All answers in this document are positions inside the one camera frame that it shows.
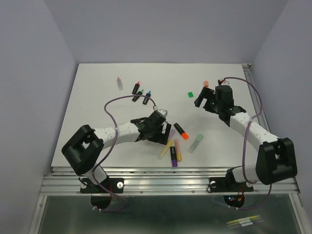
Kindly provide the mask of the clear marker orange tip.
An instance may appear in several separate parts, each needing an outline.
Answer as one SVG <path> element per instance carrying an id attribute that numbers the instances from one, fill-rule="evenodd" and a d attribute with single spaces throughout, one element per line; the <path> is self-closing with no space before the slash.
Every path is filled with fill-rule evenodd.
<path id="1" fill-rule="evenodd" d="M 123 85 L 121 79 L 118 77 L 117 78 L 117 86 L 119 90 L 123 90 Z"/>

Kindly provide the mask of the black highlighter blue cap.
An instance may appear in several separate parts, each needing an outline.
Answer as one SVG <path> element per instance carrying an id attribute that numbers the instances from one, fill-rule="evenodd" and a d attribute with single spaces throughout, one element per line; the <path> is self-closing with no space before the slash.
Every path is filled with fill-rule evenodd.
<path id="1" fill-rule="evenodd" d="M 143 105 L 146 105 L 146 104 L 148 103 L 150 97 L 151 97 L 151 91 L 149 91 L 149 92 L 146 93 L 145 98 L 144 98 L 142 104 L 143 104 Z"/>

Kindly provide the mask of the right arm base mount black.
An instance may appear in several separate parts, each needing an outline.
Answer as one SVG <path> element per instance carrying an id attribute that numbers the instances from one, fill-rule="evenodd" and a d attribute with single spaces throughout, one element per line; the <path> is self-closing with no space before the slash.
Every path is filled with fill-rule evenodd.
<path id="1" fill-rule="evenodd" d="M 242 208 L 245 202 L 245 193 L 253 192 L 253 186 L 248 187 L 247 182 L 236 182 L 233 169 L 228 169 L 225 176 L 211 177 L 207 187 L 208 193 L 226 193 L 223 196 L 225 203 L 236 209 Z"/>

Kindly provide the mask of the black highlighter orange cap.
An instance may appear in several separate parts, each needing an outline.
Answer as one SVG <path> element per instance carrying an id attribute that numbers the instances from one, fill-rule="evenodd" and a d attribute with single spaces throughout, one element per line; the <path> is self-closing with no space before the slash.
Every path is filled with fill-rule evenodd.
<path id="1" fill-rule="evenodd" d="M 188 134 L 182 129 L 182 127 L 178 123 L 174 123 L 174 127 L 184 140 L 187 140 L 189 138 Z"/>

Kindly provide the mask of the black highlighter pink tip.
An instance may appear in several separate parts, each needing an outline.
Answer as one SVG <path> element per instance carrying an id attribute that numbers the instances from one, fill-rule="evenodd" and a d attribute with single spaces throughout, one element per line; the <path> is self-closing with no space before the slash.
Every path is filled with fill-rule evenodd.
<path id="1" fill-rule="evenodd" d="M 139 86 L 140 86 L 140 82 L 138 81 L 138 82 L 134 85 L 134 88 L 133 88 L 133 90 L 132 90 L 132 94 L 133 94 L 133 95 L 135 95 L 135 94 L 138 92 Z"/>

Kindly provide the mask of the black highlighter green cap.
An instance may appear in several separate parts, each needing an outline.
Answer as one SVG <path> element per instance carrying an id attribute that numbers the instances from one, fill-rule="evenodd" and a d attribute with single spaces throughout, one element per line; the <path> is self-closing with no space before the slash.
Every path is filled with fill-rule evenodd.
<path id="1" fill-rule="evenodd" d="M 144 92 L 143 89 L 140 90 L 140 91 L 138 91 L 138 92 L 135 94 L 135 96 L 132 98 L 132 101 L 133 101 L 133 102 L 136 102 L 136 101 L 142 96 L 143 92 Z"/>

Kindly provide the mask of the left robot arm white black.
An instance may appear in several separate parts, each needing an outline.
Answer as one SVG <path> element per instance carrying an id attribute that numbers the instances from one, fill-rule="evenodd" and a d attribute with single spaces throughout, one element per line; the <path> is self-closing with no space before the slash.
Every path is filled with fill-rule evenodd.
<path id="1" fill-rule="evenodd" d="M 108 188 L 108 176 L 96 161 L 102 150 L 113 143 L 122 144 L 148 140 L 166 145 L 171 124 L 166 124 L 168 112 L 155 110 L 149 117 L 133 119 L 116 128 L 93 129 L 81 126 L 63 146 L 61 152 L 78 176 L 86 176 L 97 192 Z"/>

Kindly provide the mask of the pastel green highlighter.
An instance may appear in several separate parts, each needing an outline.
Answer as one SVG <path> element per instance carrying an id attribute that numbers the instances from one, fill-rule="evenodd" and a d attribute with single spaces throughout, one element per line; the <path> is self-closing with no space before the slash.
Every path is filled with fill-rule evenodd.
<path id="1" fill-rule="evenodd" d="M 192 154 L 195 151 L 195 149 L 198 147 L 198 145 L 200 144 L 200 142 L 202 141 L 203 138 L 204 138 L 203 134 L 201 134 L 201 133 L 198 134 L 195 137 L 191 146 L 189 147 L 188 152 Z"/>

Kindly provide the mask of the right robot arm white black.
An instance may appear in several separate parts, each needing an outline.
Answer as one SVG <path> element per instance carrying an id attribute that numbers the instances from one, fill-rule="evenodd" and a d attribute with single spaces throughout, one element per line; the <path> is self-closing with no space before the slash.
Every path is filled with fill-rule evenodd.
<path id="1" fill-rule="evenodd" d="M 246 110 L 236 106 L 233 91 L 229 85 L 218 85 L 215 89 L 203 87 L 194 101 L 199 107 L 213 114 L 228 127 L 244 137 L 257 150 L 255 165 L 241 165 L 226 172 L 224 184 L 229 190 L 236 190 L 244 182 L 258 182 L 270 185 L 297 176 L 294 144 L 289 138 L 279 138 L 252 121 Z"/>

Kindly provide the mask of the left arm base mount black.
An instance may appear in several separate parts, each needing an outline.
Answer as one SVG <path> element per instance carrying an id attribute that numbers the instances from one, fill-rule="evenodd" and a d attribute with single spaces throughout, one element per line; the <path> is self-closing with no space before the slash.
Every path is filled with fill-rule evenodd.
<path id="1" fill-rule="evenodd" d="M 93 183 L 85 176 L 79 176 L 80 193 L 91 195 L 93 210 L 115 213 L 127 207 L 127 201 L 121 196 L 124 191 L 124 179 L 107 178 L 100 184 Z"/>

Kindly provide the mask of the pastel purple highlighter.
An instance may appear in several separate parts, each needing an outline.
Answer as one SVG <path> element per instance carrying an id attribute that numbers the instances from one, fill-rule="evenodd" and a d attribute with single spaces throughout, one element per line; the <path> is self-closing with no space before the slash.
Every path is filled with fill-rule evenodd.
<path id="1" fill-rule="evenodd" d="M 170 140 L 172 137 L 173 137 L 173 135 L 175 134 L 175 129 L 171 129 L 170 130 L 170 132 L 169 132 L 169 136 L 168 136 L 168 140 Z"/>

